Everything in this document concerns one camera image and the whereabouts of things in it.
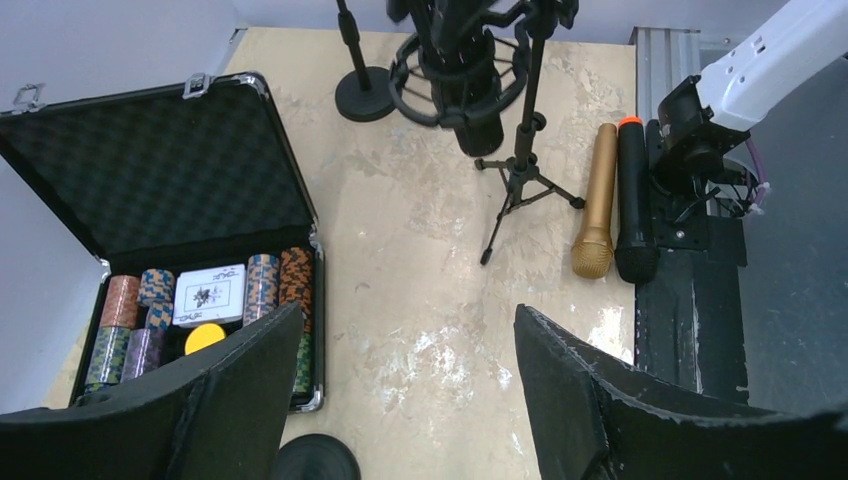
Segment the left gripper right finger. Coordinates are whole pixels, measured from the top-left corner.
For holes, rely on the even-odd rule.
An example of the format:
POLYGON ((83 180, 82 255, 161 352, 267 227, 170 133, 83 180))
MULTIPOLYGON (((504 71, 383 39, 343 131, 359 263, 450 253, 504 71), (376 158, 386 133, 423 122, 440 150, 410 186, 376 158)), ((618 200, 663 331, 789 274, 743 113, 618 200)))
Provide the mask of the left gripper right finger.
POLYGON ((847 409, 791 415, 667 383, 536 310, 516 357, 545 479, 843 479, 847 409))

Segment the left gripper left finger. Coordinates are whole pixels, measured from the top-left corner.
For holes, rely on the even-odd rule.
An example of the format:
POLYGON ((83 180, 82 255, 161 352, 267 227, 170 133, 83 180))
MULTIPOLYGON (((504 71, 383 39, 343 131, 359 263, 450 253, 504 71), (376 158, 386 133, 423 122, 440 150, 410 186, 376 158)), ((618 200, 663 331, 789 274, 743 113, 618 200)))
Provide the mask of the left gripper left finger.
POLYGON ((5 479, 267 479, 304 326, 296 304, 65 409, 1 418, 5 479))

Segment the gold microphone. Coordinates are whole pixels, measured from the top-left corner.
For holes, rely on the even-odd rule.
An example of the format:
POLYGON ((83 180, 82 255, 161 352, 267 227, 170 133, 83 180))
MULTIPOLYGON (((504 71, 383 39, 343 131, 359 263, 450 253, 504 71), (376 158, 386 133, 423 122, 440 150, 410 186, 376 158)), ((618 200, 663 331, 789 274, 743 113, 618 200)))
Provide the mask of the gold microphone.
POLYGON ((573 272, 585 279, 604 277, 614 257, 611 235, 617 161, 617 127, 599 126, 594 141, 585 205, 571 249, 573 272))

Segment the black microphone orange end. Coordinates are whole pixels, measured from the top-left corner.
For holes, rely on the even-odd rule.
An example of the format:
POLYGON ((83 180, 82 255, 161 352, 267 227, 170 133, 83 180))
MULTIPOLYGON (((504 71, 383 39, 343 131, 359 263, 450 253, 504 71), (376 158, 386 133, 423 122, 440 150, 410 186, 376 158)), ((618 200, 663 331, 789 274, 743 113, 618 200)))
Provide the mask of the black microphone orange end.
POLYGON ((619 232, 615 261, 622 280, 643 285, 656 275, 659 251, 651 218, 645 129, 640 118, 629 116, 619 122, 617 154, 619 232))

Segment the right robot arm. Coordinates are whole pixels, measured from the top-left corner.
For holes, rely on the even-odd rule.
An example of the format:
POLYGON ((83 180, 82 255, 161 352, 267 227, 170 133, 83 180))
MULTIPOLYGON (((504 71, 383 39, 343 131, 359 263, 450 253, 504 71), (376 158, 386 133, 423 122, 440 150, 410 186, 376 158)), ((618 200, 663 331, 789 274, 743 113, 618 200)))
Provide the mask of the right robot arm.
POLYGON ((846 2, 787 2, 659 103, 655 183, 671 196, 694 195, 780 101, 846 51, 846 2))

